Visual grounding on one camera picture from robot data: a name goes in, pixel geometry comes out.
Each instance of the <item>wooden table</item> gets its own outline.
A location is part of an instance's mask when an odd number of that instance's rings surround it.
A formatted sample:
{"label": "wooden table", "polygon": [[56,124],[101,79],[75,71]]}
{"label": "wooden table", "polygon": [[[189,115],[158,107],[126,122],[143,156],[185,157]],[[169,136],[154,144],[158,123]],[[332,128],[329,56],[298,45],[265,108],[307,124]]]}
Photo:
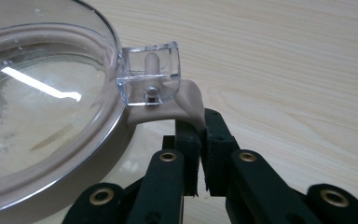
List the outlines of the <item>wooden table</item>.
{"label": "wooden table", "polygon": [[[178,42],[182,78],[290,187],[328,183],[358,198],[358,1],[87,2],[123,46]],[[105,180],[125,187],[142,176],[163,134],[172,121],[140,125]],[[184,223],[229,223],[203,172],[199,194],[185,198]]]}

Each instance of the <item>clear plastic clip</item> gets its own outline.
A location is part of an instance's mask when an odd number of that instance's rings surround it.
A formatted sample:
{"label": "clear plastic clip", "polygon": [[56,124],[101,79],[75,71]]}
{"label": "clear plastic clip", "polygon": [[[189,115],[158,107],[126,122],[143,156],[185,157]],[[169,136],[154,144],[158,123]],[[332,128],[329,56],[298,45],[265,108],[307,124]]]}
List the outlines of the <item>clear plastic clip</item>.
{"label": "clear plastic clip", "polygon": [[126,105],[160,105],[171,100],[181,79],[176,42],[120,52],[117,85]]}

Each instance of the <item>wood grain surface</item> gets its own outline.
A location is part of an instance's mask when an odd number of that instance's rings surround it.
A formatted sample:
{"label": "wood grain surface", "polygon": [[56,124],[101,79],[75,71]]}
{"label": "wood grain surface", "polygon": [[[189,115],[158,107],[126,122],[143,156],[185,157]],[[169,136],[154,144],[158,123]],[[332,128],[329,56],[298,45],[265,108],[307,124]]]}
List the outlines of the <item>wood grain surface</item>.
{"label": "wood grain surface", "polygon": [[[358,198],[358,0],[87,2],[123,46],[178,42],[182,78],[290,187],[328,183]],[[138,128],[134,141],[145,143],[115,168],[134,174],[121,176],[124,187],[145,172],[163,134],[173,134],[172,121]],[[202,172],[199,194],[185,199],[184,223],[229,223]]]}

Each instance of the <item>black clip jaw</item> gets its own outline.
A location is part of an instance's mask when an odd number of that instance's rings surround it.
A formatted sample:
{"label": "black clip jaw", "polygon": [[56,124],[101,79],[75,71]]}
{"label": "black clip jaw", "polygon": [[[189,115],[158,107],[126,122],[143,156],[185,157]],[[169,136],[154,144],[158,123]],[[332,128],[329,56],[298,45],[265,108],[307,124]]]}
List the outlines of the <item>black clip jaw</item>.
{"label": "black clip jaw", "polygon": [[291,189],[261,155],[241,150],[222,116],[206,109],[204,136],[176,121],[144,178],[125,189],[101,183],[86,189],[64,224],[182,223],[183,197],[197,195],[200,158],[207,189],[226,197],[231,223],[358,223],[358,200],[347,191],[316,185],[307,195]]}

